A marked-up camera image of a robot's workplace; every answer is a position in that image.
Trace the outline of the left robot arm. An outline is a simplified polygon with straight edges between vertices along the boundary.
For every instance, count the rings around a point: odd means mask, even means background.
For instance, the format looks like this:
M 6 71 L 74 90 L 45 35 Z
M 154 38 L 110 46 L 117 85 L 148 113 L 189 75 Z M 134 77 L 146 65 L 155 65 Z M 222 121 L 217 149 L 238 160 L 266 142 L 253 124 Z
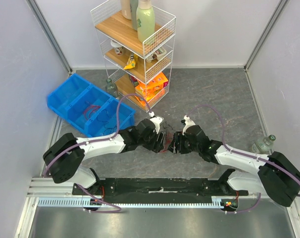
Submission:
M 83 167 L 81 163 L 101 155 L 134 151 L 139 146 L 160 152 L 163 149 L 164 133 L 160 130 L 163 121 L 162 117 L 154 116 L 142 120 L 137 126 L 100 137 L 76 138 L 67 133 L 43 155 L 47 166 L 44 175 L 50 174 L 56 184 L 79 184 L 89 195 L 95 195 L 100 190 L 98 176 L 93 169 Z

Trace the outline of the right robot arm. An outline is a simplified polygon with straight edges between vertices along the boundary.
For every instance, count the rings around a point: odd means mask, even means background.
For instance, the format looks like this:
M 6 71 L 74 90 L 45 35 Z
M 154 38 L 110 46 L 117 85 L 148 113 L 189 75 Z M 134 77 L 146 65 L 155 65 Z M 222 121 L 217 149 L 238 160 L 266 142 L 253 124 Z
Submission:
M 279 205 L 289 207 L 300 194 L 300 172 L 280 152 L 265 155 L 236 150 L 210 140 L 198 125 L 174 133 L 168 150 L 174 154 L 197 152 L 207 162 L 236 168 L 218 183 L 224 195 L 235 190 L 265 193 Z

